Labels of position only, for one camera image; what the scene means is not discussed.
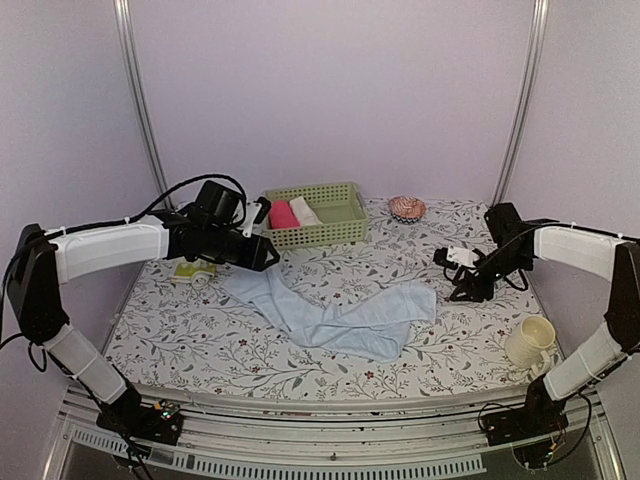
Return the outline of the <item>light blue towel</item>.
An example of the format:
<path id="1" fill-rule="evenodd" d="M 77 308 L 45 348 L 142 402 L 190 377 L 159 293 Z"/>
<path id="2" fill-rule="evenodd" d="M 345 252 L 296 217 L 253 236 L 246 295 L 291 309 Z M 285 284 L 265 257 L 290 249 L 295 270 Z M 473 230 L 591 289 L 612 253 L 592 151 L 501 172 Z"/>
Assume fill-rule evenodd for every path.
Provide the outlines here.
<path id="1" fill-rule="evenodd" d="M 357 304 L 316 306 L 284 283 L 279 270 L 239 271 L 223 288 L 250 304 L 297 346 L 323 348 L 379 363 L 397 360 L 410 323 L 437 317 L 437 293 L 416 280 L 386 288 Z"/>

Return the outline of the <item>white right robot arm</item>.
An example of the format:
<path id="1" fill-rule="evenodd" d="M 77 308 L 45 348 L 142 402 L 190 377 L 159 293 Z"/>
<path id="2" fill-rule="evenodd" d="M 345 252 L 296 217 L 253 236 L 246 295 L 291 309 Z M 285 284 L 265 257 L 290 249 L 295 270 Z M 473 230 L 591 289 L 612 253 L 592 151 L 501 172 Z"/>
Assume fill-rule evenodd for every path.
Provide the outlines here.
<path id="1" fill-rule="evenodd" d="M 638 352 L 639 241 L 575 223 L 524 220 L 511 203 L 492 206 L 484 220 L 492 251 L 449 246 L 434 254 L 453 286 L 450 301 L 490 301 L 498 282 L 540 263 L 535 290 L 560 329 L 565 355 L 529 384 L 523 406 L 481 415 L 489 444 L 500 445 L 566 428 L 567 401 Z"/>

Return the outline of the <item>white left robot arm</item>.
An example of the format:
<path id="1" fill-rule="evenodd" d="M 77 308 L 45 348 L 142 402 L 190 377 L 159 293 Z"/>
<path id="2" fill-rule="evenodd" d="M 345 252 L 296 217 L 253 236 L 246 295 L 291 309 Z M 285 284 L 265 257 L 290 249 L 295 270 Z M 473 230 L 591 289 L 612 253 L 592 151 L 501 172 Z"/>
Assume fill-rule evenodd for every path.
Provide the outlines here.
<path id="1" fill-rule="evenodd" d="M 270 239 L 255 233 L 271 203 L 248 200 L 234 180 L 205 175 L 196 199 L 179 209 L 153 202 L 119 220 L 44 230 L 23 228 L 2 280 L 19 331 L 80 384 L 99 408 L 97 424 L 123 439 L 176 445 L 184 418 L 177 404 L 146 405 L 134 384 L 76 329 L 61 288 L 77 279 L 156 260 L 204 260 L 262 272 L 279 261 Z"/>

